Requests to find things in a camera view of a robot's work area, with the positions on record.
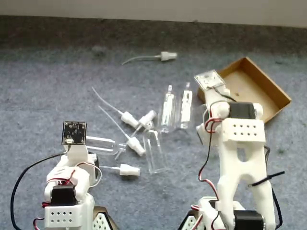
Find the white wire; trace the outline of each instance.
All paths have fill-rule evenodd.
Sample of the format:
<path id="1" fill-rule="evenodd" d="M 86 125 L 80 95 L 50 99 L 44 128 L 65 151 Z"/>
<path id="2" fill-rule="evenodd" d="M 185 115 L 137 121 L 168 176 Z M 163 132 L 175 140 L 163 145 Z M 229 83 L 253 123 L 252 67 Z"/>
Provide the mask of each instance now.
<path id="1" fill-rule="evenodd" d="M 105 168 L 105 169 L 114 169 L 114 170 L 119 170 L 119 167 L 113 167 L 113 166 L 104 166 L 104 165 L 100 165 L 100 168 Z"/>
<path id="2" fill-rule="evenodd" d="M 96 169 L 99 171 L 99 173 L 100 173 L 100 177 L 99 177 L 99 179 L 97 180 L 97 182 L 96 182 L 94 185 L 90 186 L 90 188 L 93 188 L 93 187 L 95 187 L 96 185 L 98 185 L 98 184 L 99 184 L 99 182 L 101 181 L 101 178 L 102 178 L 102 172 L 101 172 L 101 169 L 100 169 L 99 167 L 97 167 L 96 165 L 91 164 L 91 163 L 88 163 L 88 162 L 85 162 L 85 161 L 83 161 L 83 162 L 80 162 L 80 163 L 76 164 L 76 165 L 75 165 L 75 167 L 77 167 L 77 166 L 79 166 L 79 165 L 81 165 L 81 164 L 87 164 L 87 165 L 93 166 L 93 167 L 95 167 L 95 168 L 96 168 Z"/>
<path id="3" fill-rule="evenodd" d="M 104 113 L 113 121 L 113 123 L 120 129 L 120 131 L 125 135 L 125 137 L 126 137 L 127 139 L 130 139 L 130 137 L 129 137 L 129 136 L 125 133 L 125 131 L 119 126 L 119 124 L 111 117 L 111 115 L 108 114 L 106 110 L 104 110 L 103 108 L 101 108 L 101 106 L 98 106 L 98 107 L 99 107 L 99 109 L 102 110 L 102 112 L 104 112 Z"/>
<path id="4" fill-rule="evenodd" d="M 92 90 L 94 91 L 94 93 L 97 95 L 97 97 L 106 105 L 108 105 L 110 108 L 114 109 L 116 112 L 118 112 L 120 115 L 123 115 L 123 112 L 120 111 L 119 109 L 115 108 L 113 105 L 111 105 L 109 102 L 107 102 L 105 99 L 103 99 L 99 93 L 97 93 L 97 91 L 95 90 L 95 88 L 92 86 Z"/>
<path id="5" fill-rule="evenodd" d="M 128 59 L 127 61 L 124 61 L 121 65 L 125 65 L 125 64 L 127 64 L 128 62 L 131 62 L 131 61 L 134 61 L 134 60 L 137 60 L 137 59 L 144 59 L 144 58 L 160 58 L 160 57 L 161 57 L 161 55 L 132 57 L 132 58 Z"/>
<path id="6" fill-rule="evenodd" d="M 137 129 L 133 132 L 133 134 L 131 135 L 131 138 L 135 136 L 135 134 L 142 128 L 142 125 L 139 125 L 137 127 Z"/>

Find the plastic bracket with holes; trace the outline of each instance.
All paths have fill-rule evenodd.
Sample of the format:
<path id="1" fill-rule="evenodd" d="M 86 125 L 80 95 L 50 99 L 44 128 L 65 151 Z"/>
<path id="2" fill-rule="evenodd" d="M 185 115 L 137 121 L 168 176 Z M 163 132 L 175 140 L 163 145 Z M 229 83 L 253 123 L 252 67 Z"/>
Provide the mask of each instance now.
<path id="1" fill-rule="evenodd" d="M 227 118 L 218 130 L 220 155 L 220 180 L 218 182 L 220 211 L 227 229 L 234 229 L 233 198 L 240 180 L 247 184 L 260 181 L 267 176 L 264 156 L 264 123 L 256 119 Z M 237 155 L 237 148 L 244 148 L 245 162 Z M 272 187 L 269 181 L 251 188 L 256 210 L 266 220 L 267 230 L 275 229 Z"/>

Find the circuit board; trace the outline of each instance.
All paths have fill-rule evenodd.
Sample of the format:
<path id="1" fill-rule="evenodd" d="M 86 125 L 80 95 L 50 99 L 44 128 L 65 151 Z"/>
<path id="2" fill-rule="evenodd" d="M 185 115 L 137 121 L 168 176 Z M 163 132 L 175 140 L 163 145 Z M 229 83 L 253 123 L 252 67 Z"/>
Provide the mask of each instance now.
<path id="1" fill-rule="evenodd" d="M 86 141 L 86 122 L 65 121 L 62 132 L 62 145 L 84 145 Z"/>

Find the black wire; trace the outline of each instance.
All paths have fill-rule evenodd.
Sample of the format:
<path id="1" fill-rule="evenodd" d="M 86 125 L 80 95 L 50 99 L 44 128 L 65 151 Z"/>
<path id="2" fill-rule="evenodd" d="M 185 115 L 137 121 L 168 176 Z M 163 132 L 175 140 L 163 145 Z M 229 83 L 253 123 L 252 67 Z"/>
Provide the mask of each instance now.
<path id="1" fill-rule="evenodd" d="M 232 98 L 231 96 L 222 94 L 222 93 L 220 93 L 215 87 L 213 87 L 213 88 L 214 88 L 214 90 L 215 90 L 219 95 L 221 95 L 222 97 L 227 98 L 227 99 L 229 99 L 229 100 L 232 100 L 233 102 L 236 102 L 236 100 L 235 100 L 234 98 Z"/>
<path id="2" fill-rule="evenodd" d="M 66 152 L 64 152 L 64 153 L 51 155 L 51 156 L 49 156 L 49 157 L 43 158 L 43 159 L 41 159 L 41 160 L 39 160 L 39 161 L 37 161 L 37 162 L 35 162 L 35 163 L 29 165 L 28 167 L 25 168 L 25 170 L 23 170 L 23 172 L 22 172 L 22 173 L 20 174 L 20 176 L 18 177 L 18 179 L 17 179 L 17 181 L 16 181 L 16 184 L 15 184 L 15 186 L 14 186 L 14 188 L 13 188 L 13 191 L 12 191 L 12 195 L 11 195 L 11 206 L 10 206 L 11 221 L 12 221 L 13 227 L 14 227 L 16 230 L 21 230 L 21 228 L 19 228 L 19 227 L 17 226 L 16 222 L 15 222 L 15 216 L 14 216 L 14 199 L 15 199 L 16 190 L 17 190 L 17 188 L 18 188 L 18 185 L 19 185 L 21 179 L 23 178 L 23 176 L 25 175 L 25 173 L 26 173 L 29 169 L 31 169 L 33 166 L 35 166 L 35 165 L 37 165 L 37 164 L 39 164 L 39 163 L 41 163 L 41 162 L 43 162 L 43 161 L 49 160 L 49 159 L 51 159 L 51 158 L 62 156 L 62 155 L 64 155 L 64 154 L 66 154 L 66 153 L 70 150 L 70 148 L 71 148 L 71 147 L 68 146 L 68 150 L 67 150 Z"/>
<path id="3" fill-rule="evenodd" d="M 198 180 L 199 180 L 199 181 L 202 181 L 202 180 L 200 180 L 200 175 L 201 175 L 201 172 L 202 172 L 202 170 L 204 169 L 204 167 L 207 165 L 208 160 L 209 160 L 209 156 L 210 156 L 211 140 L 212 140 L 212 127 L 213 127 L 213 123 L 212 123 L 212 125 L 211 125 L 211 132 L 210 132 L 210 138 L 209 138 L 209 146 L 208 146 L 207 159 L 206 159 L 205 163 L 203 164 L 203 166 L 201 167 L 201 169 L 200 169 L 199 172 L 198 172 Z"/>
<path id="4" fill-rule="evenodd" d="M 270 154 L 271 149 L 269 146 L 266 146 L 266 145 L 264 146 L 264 148 L 267 150 L 267 152 L 265 153 L 265 163 L 268 166 L 268 159 L 269 159 L 269 154 Z M 273 200 L 274 200 L 274 203 L 277 209 L 278 220 L 279 220 L 279 223 L 276 225 L 275 229 L 279 229 L 283 225 L 283 215 L 282 215 L 282 211 L 280 209 L 276 194 L 273 190 L 273 187 L 272 187 L 272 195 L 273 195 Z"/>
<path id="5" fill-rule="evenodd" d="M 273 190 L 273 187 L 272 187 L 272 194 L 273 194 L 273 200 L 274 200 L 274 203 L 275 203 L 275 206 L 276 206 L 276 209 L 277 209 L 278 220 L 279 220 L 279 223 L 276 225 L 275 229 L 279 229 L 283 225 L 283 216 L 282 216 L 282 211 L 280 210 L 280 207 L 279 207 L 279 203 L 278 203 L 276 194 Z"/>

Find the gray carpet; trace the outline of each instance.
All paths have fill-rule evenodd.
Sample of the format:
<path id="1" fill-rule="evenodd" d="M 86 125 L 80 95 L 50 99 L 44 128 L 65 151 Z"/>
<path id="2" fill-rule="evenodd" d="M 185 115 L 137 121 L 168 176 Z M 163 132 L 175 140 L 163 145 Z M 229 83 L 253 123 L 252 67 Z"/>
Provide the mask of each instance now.
<path id="1" fill-rule="evenodd" d="M 114 106 L 141 117 L 159 107 L 168 84 L 179 89 L 197 73 L 249 56 L 293 100 L 266 125 L 267 144 L 272 149 L 269 173 L 286 170 L 286 175 L 272 179 L 283 212 L 281 229 L 305 229 L 306 38 L 306 29 L 281 27 L 0 17 L 0 228 L 12 229 L 10 195 L 22 169 L 63 151 L 63 121 L 87 121 L 89 135 L 125 140 L 98 110 L 91 86 Z M 95 45 L 102 46 L 104 53 L 93 53 Z M 179 57 L 168 63 L 120 65 L 130 57 L 156 55 L 162 50 L 178 52 Z M 118 162 L 100 157 L 104 165 L 124 162 L 142 168 L 137 179 L 104 170 L 102 183 L 91 190 L 96 205 L 106 206 L 121 229 L 177 229 L 191 204 L 213 194 L 208 185 L 197 181 L 207 147 L 200 145 L 195 132 L 173 133 L 165 150 L 170 171 L 154 176 L 148 173 L 146 159 L 130 150 Z M 204 173 L 217 183 L 216 148 L 212 153 Z M 15 217 L 22 229 L 32 229 L 33 218 L 43 216 L 45 178 L 57 161 L 36 166 L 21 182 Z M 236 199 L 254 208 L 245 184 L 240 184 Z"/>

